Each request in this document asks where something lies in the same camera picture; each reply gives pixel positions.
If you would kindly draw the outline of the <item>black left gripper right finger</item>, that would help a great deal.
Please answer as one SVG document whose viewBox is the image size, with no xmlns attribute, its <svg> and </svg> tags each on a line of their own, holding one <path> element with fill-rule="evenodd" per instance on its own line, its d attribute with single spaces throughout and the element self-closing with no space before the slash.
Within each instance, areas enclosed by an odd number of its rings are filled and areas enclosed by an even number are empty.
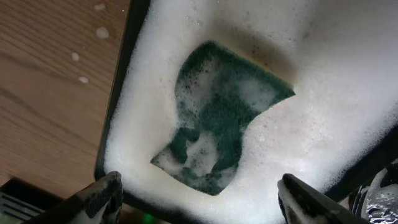
<svg viewBox="0 0 398 224">
<path fill-rule="evenodd" d="M 292 174 L 284 174 L 277 187 L 287 223 L 368 224 Z"/>
</svg>

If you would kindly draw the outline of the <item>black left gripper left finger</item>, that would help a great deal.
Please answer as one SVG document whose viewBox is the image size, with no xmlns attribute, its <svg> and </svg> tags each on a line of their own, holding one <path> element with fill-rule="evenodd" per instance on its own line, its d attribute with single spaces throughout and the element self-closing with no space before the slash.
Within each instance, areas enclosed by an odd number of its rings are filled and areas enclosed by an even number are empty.
<svg viewBox="0 0 398 224">
<path fill-rule="evenodd" d="M 121 174 L 112 171 L 28 224 L 117 224 L 123 205 Z"/>
</svg>

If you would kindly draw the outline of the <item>yellow blue sponge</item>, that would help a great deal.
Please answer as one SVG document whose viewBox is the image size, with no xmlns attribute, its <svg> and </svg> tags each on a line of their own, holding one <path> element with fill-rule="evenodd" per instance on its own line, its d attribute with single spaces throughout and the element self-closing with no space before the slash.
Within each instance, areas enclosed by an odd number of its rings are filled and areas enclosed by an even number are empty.
<svg viewBox="0 0 398 224">
<path fill-rule="evenodd" d="M 288 83 L 214 41 L 188 56 L 174 93 L 177 128 L 150 162 L 212 196 L 234 179 L 248 125 L 295 95 Z"/>
</svg>

